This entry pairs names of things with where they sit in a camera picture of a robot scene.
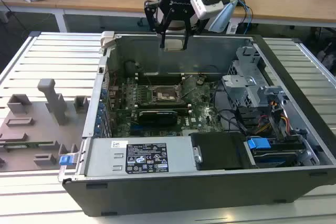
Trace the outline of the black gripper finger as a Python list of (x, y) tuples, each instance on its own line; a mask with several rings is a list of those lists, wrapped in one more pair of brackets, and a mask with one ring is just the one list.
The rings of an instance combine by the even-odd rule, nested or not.
[[(154, 15), (161, 10), (163, 13), (163, 19), (159, 23)], [(160, 48), (165, 47), (165, 36), (168, 27), (173, 20), (175, 15), (175, 9), (173, 7), (168, 7), (168, 4), (165, 1), (150, 1), (147, 0), (144, 2), (144, 12), (149, 23), (150, 29), (153, 32), (156, 32), (158, 35), (161, 35)]]
[(200, 35), (207, 25), (208, 19), (198, 19), (194, 26), (191, 25), (191, 18), (195, 15), (195, 11), (191, 9), (185, 9), (184, 14), (184, 24), (185, 24), (185, 35), (183, 42), (183, 50), (187, 49), (189, 36)]

